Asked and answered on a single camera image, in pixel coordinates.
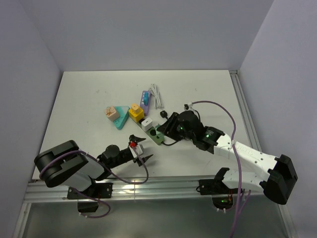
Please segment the yellow cube socket adapter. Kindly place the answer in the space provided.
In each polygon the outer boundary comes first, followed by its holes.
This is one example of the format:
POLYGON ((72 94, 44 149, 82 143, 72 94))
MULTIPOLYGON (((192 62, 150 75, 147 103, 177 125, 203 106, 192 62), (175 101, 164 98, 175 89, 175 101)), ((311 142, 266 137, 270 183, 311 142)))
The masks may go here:
POLYGON ((130 108, 129 115, 133 119, 134 122, 139 122, 145 116, 142 108, 139 108, 138 112, 135 112, 132 108, 130 108))

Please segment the green power strip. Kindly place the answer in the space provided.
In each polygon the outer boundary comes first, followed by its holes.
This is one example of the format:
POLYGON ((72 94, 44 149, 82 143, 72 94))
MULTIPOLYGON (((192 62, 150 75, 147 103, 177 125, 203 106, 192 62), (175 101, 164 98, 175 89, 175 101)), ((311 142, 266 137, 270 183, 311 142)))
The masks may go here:
MULTIPOLYGON (((139 122, 137 122, 137 126, 141 128, 142 130, 142 127, 141 127, 141 122, 146 119, 146 118, 143 118, 141 119, 139 122)), ((151 129, 149 129, 148 131, 143 131, 156 145, 161 145, 164 141, 165 141, 165 138, 164 138, 164 135, 160 132, 157 131, 157 128, 154 126, 154 123, 153 123, 153 127, 151 129)))

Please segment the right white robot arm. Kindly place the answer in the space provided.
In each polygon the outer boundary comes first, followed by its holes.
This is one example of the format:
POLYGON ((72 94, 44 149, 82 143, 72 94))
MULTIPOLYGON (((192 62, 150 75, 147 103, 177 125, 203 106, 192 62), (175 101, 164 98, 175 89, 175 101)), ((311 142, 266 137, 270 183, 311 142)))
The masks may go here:
POLYGON ((285 205, 297 182, 298 176, 288 156, 268 155, 234 141, 223 131, 204 126, 192 111, 174 112, 157 130, 175 141, 190 140, 200 150, 240 161, 248 168, 241 174, 221 168, 213 179, 200 180, 199 193, 202 195, 237 193, 241 188, 263 192, 272 202, 285 205))

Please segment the purple power strip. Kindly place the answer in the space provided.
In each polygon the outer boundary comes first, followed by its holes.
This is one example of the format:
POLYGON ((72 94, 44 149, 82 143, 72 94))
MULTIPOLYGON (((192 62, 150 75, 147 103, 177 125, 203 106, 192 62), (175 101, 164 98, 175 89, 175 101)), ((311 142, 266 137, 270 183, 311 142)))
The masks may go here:
POLYGON ((147 116, 149 113, 149 106, 151 100, 151 91, 143 91, 140 101, 140 107, 144 111, 144 115, 147 116))

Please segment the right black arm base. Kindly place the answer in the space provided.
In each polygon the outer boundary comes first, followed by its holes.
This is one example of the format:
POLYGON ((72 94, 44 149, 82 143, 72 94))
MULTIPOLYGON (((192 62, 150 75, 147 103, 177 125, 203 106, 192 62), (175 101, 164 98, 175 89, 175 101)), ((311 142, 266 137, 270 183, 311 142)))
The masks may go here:
POLYGON ((211 195, 212 204, 217 211, 233 210, 237 204, 233 195, 238 194, 238 183, 236 182, 232 188, 225 185, 225 175, 233 171, 230 168, 221 168, 214 178, 200 179, 199 185, 196 187, 196 192, 200 195, 211 195))

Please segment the white plug of purple strip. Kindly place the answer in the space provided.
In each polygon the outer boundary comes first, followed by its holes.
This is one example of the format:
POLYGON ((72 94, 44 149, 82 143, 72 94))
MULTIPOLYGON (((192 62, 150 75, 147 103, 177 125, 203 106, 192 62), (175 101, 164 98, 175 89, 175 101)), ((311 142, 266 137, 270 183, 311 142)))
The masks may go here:
POLYGON ((151 118, 146 118, 141 122, 141 127, 143 131, 148 131, 153 127, 153 120, 151 118))

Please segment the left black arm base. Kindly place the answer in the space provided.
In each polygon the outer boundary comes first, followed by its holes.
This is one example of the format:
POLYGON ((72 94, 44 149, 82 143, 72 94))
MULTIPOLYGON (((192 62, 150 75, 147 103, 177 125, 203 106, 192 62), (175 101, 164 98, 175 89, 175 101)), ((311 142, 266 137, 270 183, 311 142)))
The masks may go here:
POLYGON ((101 199, 111 198, 112 187, 113 183, 111 182, 93 183, 90 187, 82 192, 70 187, 68 189, 67 199, 78 200, 78 212, 81 215, 87 215, 88 217, 91 217, 91 214, 95 213, 102 204, 101 199))

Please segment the orange small plug adapter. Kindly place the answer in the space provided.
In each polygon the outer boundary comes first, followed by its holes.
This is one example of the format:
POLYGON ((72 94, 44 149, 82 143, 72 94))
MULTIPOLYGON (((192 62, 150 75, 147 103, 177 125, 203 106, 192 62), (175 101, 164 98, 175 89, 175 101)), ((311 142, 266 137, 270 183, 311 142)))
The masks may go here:
POLYGON ((138 112, 139 112, 139 109, 140 109, 140 107, 139 107, 138 104, 135 104, 135 103, 131 104, 131 110, 132 110, 134 113, 138 113, 138 112))

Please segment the blue square plug adapter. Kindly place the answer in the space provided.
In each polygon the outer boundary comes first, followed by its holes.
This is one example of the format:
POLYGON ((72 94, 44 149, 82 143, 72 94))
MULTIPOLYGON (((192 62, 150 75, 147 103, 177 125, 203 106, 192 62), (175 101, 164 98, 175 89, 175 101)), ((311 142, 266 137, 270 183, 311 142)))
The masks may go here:
POLYGON ((145 106, 149 105, 150 98, 151 98, 151 94, 149 92, 145 92, 143 95, 143 103, 145 106))

